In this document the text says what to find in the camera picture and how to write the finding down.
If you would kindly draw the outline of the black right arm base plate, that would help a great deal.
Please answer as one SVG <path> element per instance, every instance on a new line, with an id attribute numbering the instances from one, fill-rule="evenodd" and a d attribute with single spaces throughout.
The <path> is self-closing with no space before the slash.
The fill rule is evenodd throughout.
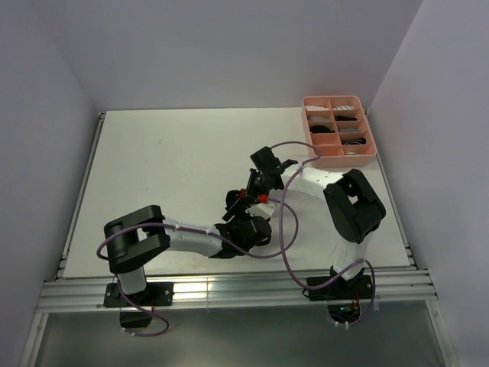
<path id="1" fill-rule="evenodd" d="M 360 273 L 351 280 L 339 278 L 337 281 L 318 290 L 303 291 L 311 301 L 323 300 L 367 300 L 374 293 L 373 279 L 368 274 Z"/>

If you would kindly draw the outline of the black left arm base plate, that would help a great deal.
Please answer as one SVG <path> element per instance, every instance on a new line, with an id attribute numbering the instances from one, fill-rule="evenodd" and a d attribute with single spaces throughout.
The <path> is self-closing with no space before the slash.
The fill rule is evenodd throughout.
<path id="1" fill-rule="evenodd" d="M 150 282 L 142 292 L 128 295 L 128 299 L 142 307 L 167 307 L 173 302 L 173 282 Z M 109 283 L 105 290 L 103 307 L 128 307 L 116 283 Z"/>

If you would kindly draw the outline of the black orange argyle sock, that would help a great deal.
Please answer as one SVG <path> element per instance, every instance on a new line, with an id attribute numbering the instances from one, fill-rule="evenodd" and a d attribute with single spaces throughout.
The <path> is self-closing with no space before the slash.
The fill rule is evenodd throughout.
<path id="1" fill-rule="evenodd" d="M 225 198 L 225 210 L 227 213 L 233 213 L 242 207 L 241 198 L 246 194 L 246 189 L 230 190 Z"/>

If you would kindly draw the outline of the black white-striped sock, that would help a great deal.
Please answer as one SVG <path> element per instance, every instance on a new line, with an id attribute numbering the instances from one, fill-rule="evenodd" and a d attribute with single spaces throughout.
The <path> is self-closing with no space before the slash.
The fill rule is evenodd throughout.
<path id="1" fill-rule="evenodd" d="M 356 138 L 341 141 L 342 145 L 365 145 L 367 143 L 366 138 Z"/>

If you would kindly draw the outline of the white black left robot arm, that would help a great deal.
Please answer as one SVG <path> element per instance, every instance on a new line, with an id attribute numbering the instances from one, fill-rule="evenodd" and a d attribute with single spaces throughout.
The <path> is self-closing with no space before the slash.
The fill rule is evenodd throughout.
<path id="1" fill-rule="evenodd" d="M 269 224 L 275 205 L 259 203 L 228 222 L 194 226 L 167 219 L 157 205 L 146 206 L 104 226 L 105 241 L 96 254 L 108 261 L 119 280 L 121 296 L 131 305 L 149 295 L 144 266 L 165 251 L 188 252 L 207 258 L 230 259 L 247 255 L 271 241 Z"/>

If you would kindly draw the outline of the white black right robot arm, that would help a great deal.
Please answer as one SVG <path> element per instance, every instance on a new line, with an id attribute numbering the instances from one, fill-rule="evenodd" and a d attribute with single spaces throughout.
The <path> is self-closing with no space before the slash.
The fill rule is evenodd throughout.
<path id="1" fill-rule="evenodd" d="M 368 182 L 357 169 L 341 174 L 334 181 L 328 172 L 311 167 L 320 159 L 316 156 L 301 163 L 294 160 L 282 162 L 273 153 L 273 148 L 265 146 L 250 156 L 258 172 L 265 175 L 261 185 L 271 190 L 281 190 L 278 202 L 278 230 L 280 254 L 293 281 L 305 290 L 319 290 L 331 286 L 332 293 L 346 298 L 357 286 L 356 277 L 361 275 L 364 265 L 371 266 L 365 258 L 371 234 L 375 232 L 386 216 L 385 206 Z M 289 190 L 305 193 L 323 200 L 329 209 L 333 225 L 342 237 L 342 246 L 330 271 L 330 279 L 309 286 L 295 275 L 287 258 L 283 238 L 283 211 Z"/>

